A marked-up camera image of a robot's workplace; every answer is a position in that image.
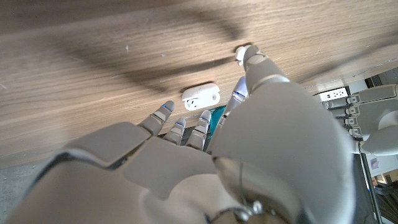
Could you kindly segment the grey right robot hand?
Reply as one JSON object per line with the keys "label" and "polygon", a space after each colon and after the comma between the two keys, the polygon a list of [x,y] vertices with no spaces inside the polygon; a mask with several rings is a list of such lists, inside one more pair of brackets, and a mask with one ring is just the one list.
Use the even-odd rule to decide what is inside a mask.
{"label": "grey right robot hand", "polygon": [[256,46],[246,89],[209,144],[204,111],[158,136],[174,104],[67,144],[8,223],[351,223],[353,141],[329,111]]}

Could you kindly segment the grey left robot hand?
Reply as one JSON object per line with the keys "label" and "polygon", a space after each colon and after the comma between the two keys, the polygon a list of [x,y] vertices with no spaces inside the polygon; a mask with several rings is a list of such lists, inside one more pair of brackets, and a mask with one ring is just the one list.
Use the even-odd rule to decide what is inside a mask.
{"label": "grey left robot hand", "polygon": [[322,106],[352,136],[354,154],[397,154],[397,85],[381,85],[346,97],[327,100]]}

